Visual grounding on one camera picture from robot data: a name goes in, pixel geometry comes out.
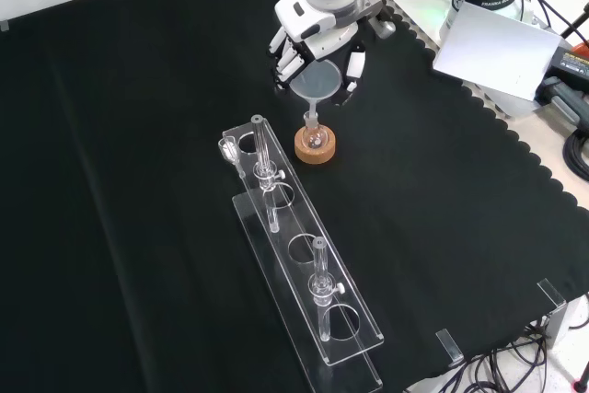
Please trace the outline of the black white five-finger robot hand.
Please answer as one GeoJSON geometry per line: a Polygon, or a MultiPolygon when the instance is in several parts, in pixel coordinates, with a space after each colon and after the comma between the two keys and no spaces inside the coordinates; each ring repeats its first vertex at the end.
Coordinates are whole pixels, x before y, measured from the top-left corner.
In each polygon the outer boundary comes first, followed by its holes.
{"type": "Polygon", "coordinates": [[[353,0],[334,10],[321,9],[307,0],[280,0],[274,11],[280,27],[268,46],[275,60],[272,75],[279,89],[294,90],[296,78],[310,66],[331,61],[343,53],[345,72],[332,100],[343,104],[361,83],[366,48],[359,35],[361,26],[374,33],[384,30],[380,21],[383,0],[353,0]]]}

